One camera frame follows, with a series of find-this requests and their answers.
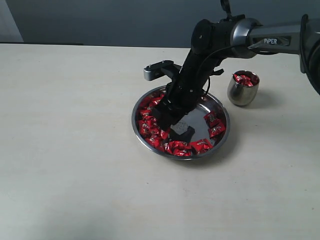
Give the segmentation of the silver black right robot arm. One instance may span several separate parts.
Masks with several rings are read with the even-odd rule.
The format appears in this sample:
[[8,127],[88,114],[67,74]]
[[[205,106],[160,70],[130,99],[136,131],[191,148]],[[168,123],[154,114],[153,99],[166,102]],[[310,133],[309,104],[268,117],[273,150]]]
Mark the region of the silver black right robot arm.
[[192,111],[204,93],[203,86],[227,58],[250,59],[255,55],[293,54],[312,87],[320,89],[320,21],[303,15],[298,23],[261,25],[244,15],[217,23],[203,19],[195,26],[191,48],[182,65],[162,63],[161,75],[171,82],[152,114],[163,130]]

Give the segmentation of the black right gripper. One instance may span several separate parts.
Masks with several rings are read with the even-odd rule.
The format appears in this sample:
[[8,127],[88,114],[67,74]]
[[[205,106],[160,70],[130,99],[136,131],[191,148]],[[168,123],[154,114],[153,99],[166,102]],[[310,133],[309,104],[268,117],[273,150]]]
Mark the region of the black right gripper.
[[223,50],[216,50],[206,54],[196,54],[190,50],[182,65],[179,75],[168,88],[165,97],[152,108],[152,115],[156,118],[162,130],[176,125],[185,115],[192,111],[203,94],[203,86],[219,66]]

